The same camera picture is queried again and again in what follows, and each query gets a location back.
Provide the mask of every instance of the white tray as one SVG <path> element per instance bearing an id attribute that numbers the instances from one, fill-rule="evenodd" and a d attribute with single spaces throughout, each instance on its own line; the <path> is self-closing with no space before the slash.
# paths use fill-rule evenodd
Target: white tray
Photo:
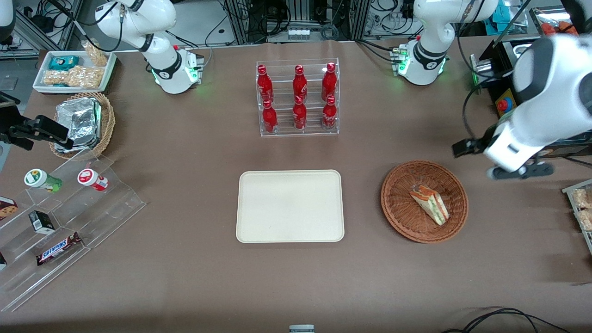
<path id="1" fill-rule="evenodd" d="M 107 56 L 107 65 L 105 66 L 105 74 L 103 75 L 103 79 L 101 80 L 101 84 L 98 88 L 56 87 L 53 85 L 46 85 L 45 83 L 43 83 L 45 71 L 49 68 L 49 62 L 53 57 L 78 56 L 78 65 L 84 67 L 95 67 L 95 65 L 92 63 L 91 58 L 86 54 L 86 51 L 49 51 L 45 55 L 45 58 L 43 59 L 41 66 L 39 66 L 39 72 L 37 72 L 37 77 L 35 78 L 35 82 L 33 82 L 33 89 L 44 94 L 78 94 L 80 92 L 103 92 L 107 88 L 107 84 L 109 83 L 111 73 L 113 72 L 113 68 L 115 68 L 115 61 L 117 60 L 117 56 L 114 52 L 105 53 L 105 55 Z"/>
<path id="2" fill-rule="evenodd" d="M 344 234 L 339 172 L 248 171 L 240 176 L 240 242 L 339 242 Z"/>

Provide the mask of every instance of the small box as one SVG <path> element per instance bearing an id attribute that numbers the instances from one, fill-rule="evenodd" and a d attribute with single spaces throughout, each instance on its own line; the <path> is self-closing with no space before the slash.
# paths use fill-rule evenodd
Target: small box
<path id="1" fill-rule="evenodd" d="M 4 220 L 10 214 L 18 209 L 17 203 L 9 198 L 0 197 L 0 221 Z"/>
<path id="2" fill-rule="evenodd" d="M 33 224 L 33 229 L 35 229 L 35 232 L 37 233 L 49 235 L 56 230 L 56 228 L 53 227 L 49 215 L 45 213 L 33 210 L 29 213 L 29 219 L 31 220 L 31 224 Z"/>
<path id="3" fill-rule="evenodd" d="M 6 268 L 6 266 L 8 266 L 6 259 L 4 259 L 4 257 L 0 253 L 0 271 Z"/>

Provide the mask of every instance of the aluminum foil package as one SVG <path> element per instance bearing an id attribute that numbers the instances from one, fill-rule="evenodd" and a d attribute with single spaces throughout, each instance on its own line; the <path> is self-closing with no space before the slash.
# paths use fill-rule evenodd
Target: aluminum foil package
<path id="1" fill-rule="evenodd" d="M 69 129 L 68 137 L 74 141 L 72 149 L 56 145 L 58 152 L 75 152 L 94 148 L 98 144 L 101 105 L 96 98 L 83 97 L 65 101 L 56 107 L 56 111 L 57 122 Z"/>

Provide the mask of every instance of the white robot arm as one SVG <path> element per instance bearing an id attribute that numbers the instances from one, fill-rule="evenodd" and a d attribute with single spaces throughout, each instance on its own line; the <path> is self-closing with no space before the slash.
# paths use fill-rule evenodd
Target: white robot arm
<path id="1" fill-rule="evenodd" d="M 170 0 L 123 0 L 112 9 L 112 2 L 99 6 L 95 18 L 106 35 L 119 39 L 142 52 L 162 89 L 170 94 L 186 91 L 200 79 L 195 54 L 175 50 L 163 31 L 176 24 L 176 11 Z"/>
<path id="2" fill-rule="evenodd" d="M 536 40 L 516 62 L 513 82 L 523 102 L 484 151 L 505 171 L 520 173 L 545 146 L 592 129 L 592 36 Z"/>
<path id="3" fill-rule="evenodd" d="M 416 0 L 413 15 L 423 24 L 420 40 L 401 44 L 398 74 L 416 85 L 434 82 L 455 38 L 451 23 L 471 23 L 490 17 L 498 0 Z"/>
<path id="4" fill-rule="evenodd" d="M 14 28 L 14 4 L 12 0 L 0 0 L 0 41 L 10 37 Z"/>

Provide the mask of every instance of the wire bundle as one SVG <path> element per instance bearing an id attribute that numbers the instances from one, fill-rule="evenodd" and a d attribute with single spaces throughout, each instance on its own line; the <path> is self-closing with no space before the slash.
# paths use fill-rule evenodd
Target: wire bundle
<path id="1" fill-rule="evenodd" d="M 554 324 L 552 324 L 552 323 L 550 323 L 548 321 L 545 321 L 545 320 L 543 320 L 541 318 L 538 318 L 538 317 L 535 317 L 533 315 L 529 315 L 527 313 L 524 313 L 524 312 L 522 312 L 522 311 L 520 311 L 518 309 L 515 309 L 515 308 L 503 308 L 503 309 L 492 311 L 490 313 L 486 313 L 485 315 L 479 316 L 479 317 L 471 320 L 471 322 L 468 323 L 465 326 L 464 329 L 447 329 L 446 331 L 443 331 L 442 333 L 470 333 L 480 323 L 482 323 L 484 320 L 486 320 L 487 318 L 489 318 L 491 316 L 494 316 L 494 315 L 520 315 L 520 316 L 523 316 L 523 317 L 525 317 L 530 322 L 530 324 L 532 325 L 532 328 L 535 330 L 535 333 L 539 333 L 539 330 L 536 327 L 535 323 L 533 322 L 533 319 L 534 320 L 537 320 L 537 321 L 540 321 L 540 322 L 543 322 L 543 323 L 545 323 L 545 324 L 547 324 L 547 325 L 549 325 L 549 326 L 551 326 L 553 328 L 556 328 L 556 329 L 558 329 L 558 330 L 560 330 L 562 332 L 570 333 L 568 330 L 566 330 L 564 328 L 561 328 L 561 327 L 559 327 L 557 325 L 554 325 Z"/>

